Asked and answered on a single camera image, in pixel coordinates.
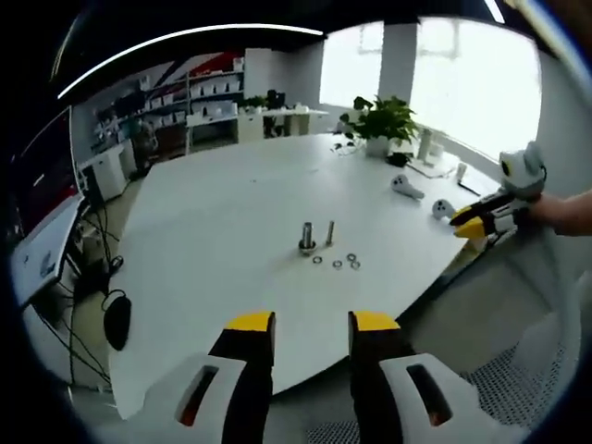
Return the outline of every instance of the white vr controller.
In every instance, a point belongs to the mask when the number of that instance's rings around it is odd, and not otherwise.
[[[440,220],[442,217],[452,218],[456,213],[454,207],[446,199],[438,199],[432,206],[432,215],[435,219]]]
[[[425,194],[423,191],[417,190],[404,174],[399,174],[390,182],[390,188],[399,194],[409,196],[413,199],[423,199]]]

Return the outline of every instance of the computer mouse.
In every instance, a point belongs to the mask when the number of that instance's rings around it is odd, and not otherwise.
[[[118,352],[123,350],[130,333],[131,301],[127,296],[117,296],[105,310],[103,328],[107,342]]]

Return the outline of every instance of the window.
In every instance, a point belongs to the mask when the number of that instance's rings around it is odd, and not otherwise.
[[[361,95],[378,94],[384,24],[379,21],[333,32],[325,40],[321,104],[351,108]]]
[[[416,51],[418,123],[495,160],[536,138],[540,65],[530,39],[470,20],[423,18]]]

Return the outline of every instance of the computer screen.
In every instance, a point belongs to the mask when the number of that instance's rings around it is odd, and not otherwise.
[[[70,143],[70,108],[52,119],[11,161],[10,188],[24,235],[78,193]]]

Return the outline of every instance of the table surface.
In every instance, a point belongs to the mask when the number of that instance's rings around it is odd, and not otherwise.
[[[26,306],[38,291],[59,279],[68,237],[82,201],[79,194],[68,197],[10,255],[10,276],[18,307]]]
[[[319,111],[315,109],[309,109],[308,111],[297,110],[297,109],[268,109],[262,111],[259,114],[238,114],[236,116],[225,116],[225,117],[206,117],[203,118],[196,114],[187,116],[187,127],[199,127],[201,125],[209,125],[211,123],[228,122],[230,120],[236,120],[239,117],[281,117],[281,116],[326,116],[329,113],[327,111]]]
[[[425,192],[414,201],[390,188],[401,169],[340,154],[333,148],[342,141],[277,138],[153,167],[119,244],[125,265],[111,281],[132,301],[126,348],[109,353],[124,418],[156,380],[208,352],[235,316],[276,312],[277,393],[347,355],[348,311],[398,317],[450,264],[464,240],[431,216],[432,204],[446,198],[460,207],[475,196],[453,179],[405,169]],[[296,248],[302,224],[314,224],[322,245],[329,220],[335,243],[318,249],[323,263],[315,265]],[[347,265],[348,253],[359,270]],[[331,265],[337,259],[341,270]]]

